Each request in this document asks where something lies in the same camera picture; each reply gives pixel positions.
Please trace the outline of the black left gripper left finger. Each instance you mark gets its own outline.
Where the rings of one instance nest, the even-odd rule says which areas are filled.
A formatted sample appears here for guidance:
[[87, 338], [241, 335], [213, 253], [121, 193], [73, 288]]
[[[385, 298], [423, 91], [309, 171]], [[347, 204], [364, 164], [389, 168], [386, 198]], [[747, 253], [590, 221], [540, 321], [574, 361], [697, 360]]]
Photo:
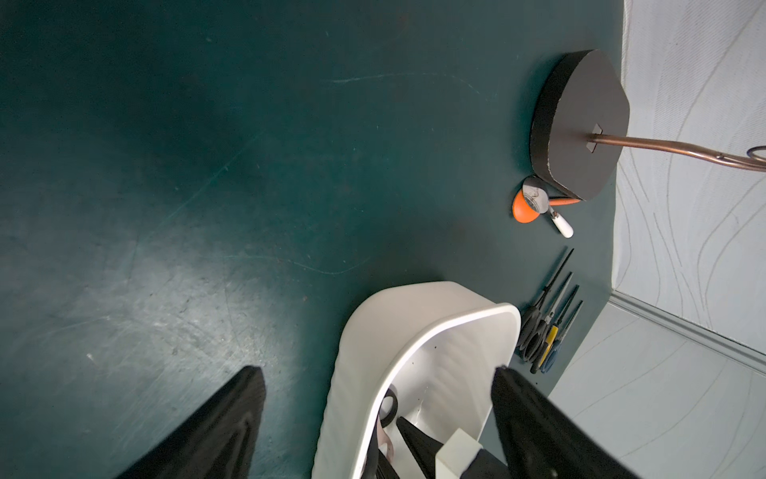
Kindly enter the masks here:
[[247, 478], [267, 398], [263, 371], [248, 365], [122, 478]]

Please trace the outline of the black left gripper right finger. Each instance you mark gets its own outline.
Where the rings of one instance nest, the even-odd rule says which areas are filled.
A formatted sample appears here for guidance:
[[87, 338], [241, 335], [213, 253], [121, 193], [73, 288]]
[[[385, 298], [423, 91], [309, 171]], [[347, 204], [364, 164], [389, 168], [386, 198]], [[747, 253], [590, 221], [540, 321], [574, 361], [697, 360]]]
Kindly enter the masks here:
[[507, 366], [495, 370], [491, 399], [512, 478], [634, 478], [548, 397]]

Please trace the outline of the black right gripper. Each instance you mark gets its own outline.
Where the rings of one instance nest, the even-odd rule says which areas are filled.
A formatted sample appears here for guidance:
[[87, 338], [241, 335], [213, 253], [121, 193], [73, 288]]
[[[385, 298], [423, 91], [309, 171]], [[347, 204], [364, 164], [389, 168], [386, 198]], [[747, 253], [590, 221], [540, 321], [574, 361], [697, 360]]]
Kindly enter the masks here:
[[508, 466], [462, 429], [443, 444], [405, 417], [397, 428], [426, 479], [509, 479]]

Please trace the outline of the pink kitchen scissors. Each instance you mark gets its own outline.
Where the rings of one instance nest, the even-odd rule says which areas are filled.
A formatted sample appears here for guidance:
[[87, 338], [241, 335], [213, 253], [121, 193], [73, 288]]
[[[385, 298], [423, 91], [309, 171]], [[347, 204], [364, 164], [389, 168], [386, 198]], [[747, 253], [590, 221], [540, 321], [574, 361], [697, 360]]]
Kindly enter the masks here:
[[375, 471], [376, 478], [393, 478], [395, 469], [391, 462], [394, 455], [393, 443], [382, 427], [380, 420], [376, 422], [376, 441], [378, 446], [378, 459]]

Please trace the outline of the yellow handled scissors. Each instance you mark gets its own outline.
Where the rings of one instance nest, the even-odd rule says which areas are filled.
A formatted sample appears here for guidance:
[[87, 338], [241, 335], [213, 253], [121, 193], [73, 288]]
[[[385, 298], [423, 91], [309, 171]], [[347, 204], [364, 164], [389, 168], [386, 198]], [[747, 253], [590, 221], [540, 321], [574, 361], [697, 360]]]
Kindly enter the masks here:
[[557, 337], [559, 330], [561, 329], [561, 326], [564, 323], [564, 317], [566, 313], [569, 311], [569, 309], [571, 308], [571, 305], [574, 302], [574, 299], [576, 298], [576, 295], [578, 294], [579, 289], [580, 289], [579, 285], [575, 285], [573, 287], [572, 291], [567, 296], [567, 299], [565, 300], [562, 308], [548, 322], [548, 326], [547, 326], [547, 329], [545, 330], [545, 334], [542, 336], [542, 340], [539, 342], [538, 347], [535, 350], [535, 354], [532, 356], [530, 373], [537, 374], [538, 371], [540, 370], [540, 367], [546, 355], [551, 350], [552, 344], [555, 338]]

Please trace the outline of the blue handled scissors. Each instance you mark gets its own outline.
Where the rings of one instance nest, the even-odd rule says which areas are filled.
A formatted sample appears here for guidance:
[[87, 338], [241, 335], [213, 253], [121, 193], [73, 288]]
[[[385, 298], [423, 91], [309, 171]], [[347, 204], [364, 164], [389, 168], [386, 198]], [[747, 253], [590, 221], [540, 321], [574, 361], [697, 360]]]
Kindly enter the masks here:
[[567, 337], [567, 334], [569, 333], [569, 330], [571, 329], [572, 323], [576, 320], [578, 315], [580, 314], [580, 310], [582, 309], [582, 305], [584, 304], [584, 301], [580, 301], [576, 308], [574, 309], [574, 312], [570, 315], [570, 317], [564, 322], [564, 325], [560, 329], [557, 337], [555, 338], [551, 350], [546, 355], [541, 367], [540, 372], [541, 373], [548, 373], [549, 370], [553, 367], [554, 363], [556, 362], [556, 357], [558, 354], [558, 351], [561, 349], [561, 345], [564, 342], [564, 340]]

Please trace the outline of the black handled steel scissors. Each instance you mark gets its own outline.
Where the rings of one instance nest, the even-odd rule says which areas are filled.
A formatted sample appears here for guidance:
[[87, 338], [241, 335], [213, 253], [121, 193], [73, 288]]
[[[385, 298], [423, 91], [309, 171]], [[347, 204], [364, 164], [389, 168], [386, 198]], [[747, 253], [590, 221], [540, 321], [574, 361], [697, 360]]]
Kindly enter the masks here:
[[533, 361], [538, 348], [547, 337], [551, 322], [556, 315], [557, 308], [559, 307], [562, 299], [565, 296], [565, 292], [567, 291], [572, 281], [573, 275], [574, 275], [573, 273], [568, 274], [562, 286], [560, 287], [558, 294], [555, 296], [551, 306], [548, 308], [546, 313], [542, 315], [539, 319], [533, 322], [530, 333], [527, 335], [526, 339], [522, 342], [522, 353], [523, 353], [522, 358], [524, 359], [524, 361], [526, 362]]

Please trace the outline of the white storage box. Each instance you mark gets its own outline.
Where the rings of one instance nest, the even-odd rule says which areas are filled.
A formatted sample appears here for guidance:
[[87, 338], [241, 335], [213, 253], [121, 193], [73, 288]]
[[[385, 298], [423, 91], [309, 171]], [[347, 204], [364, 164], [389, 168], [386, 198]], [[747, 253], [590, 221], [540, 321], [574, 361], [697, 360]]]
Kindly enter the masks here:
[[363, 301], [343, 329], [311, 475], [359, 478], [385, 394], [397, 414], [439, 442], [480, 439], [495, 371], [511, 362], [520, 311], [452, 281], [391, 287]]

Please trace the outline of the all black scissors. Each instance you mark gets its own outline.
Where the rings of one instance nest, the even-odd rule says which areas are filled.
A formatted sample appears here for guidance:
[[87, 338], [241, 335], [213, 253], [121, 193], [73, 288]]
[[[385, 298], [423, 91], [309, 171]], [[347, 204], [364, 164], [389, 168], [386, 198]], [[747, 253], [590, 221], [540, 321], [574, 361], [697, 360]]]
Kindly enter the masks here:
[[536, 301], [534, 301], [523, 313], [522, 315], [522, 328], [521, 333], [518, 341], [518, 352], [519, 355], [522, 355], [522, 351], [525, 348], [525, 344], [527, 340], [532, 335], [533, 331], [537, 327], [537, 323], [541, 317], [541, 309], [543, 305], [546, 302], [547, 296], [549, 295], [551, 289], [553, 288], [554, 284], [556, 283], [559, 275], [562, 273], [565, 265], [569, 261], [570, 257], [572, 256], [574, 249], [569, 249], [567, 254], [564, 256], [564, 259], [559, 264], [555, 274], [553, 277], [549, 280], [549, 282], [543, 287], [541, 290], [541, 293]]

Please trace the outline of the small black handled scissors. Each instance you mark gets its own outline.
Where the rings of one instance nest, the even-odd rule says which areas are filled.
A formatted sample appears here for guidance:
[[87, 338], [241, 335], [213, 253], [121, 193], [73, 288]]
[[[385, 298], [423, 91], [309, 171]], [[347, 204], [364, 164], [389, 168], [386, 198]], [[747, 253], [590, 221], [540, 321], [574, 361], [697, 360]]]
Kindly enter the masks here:
[[398, 396], [395, 390], [389, 387], [384, 394], [378, 413], [378, 420], [381, 428], [385, 429], [396, 419], [398, 415], [398, 407]]

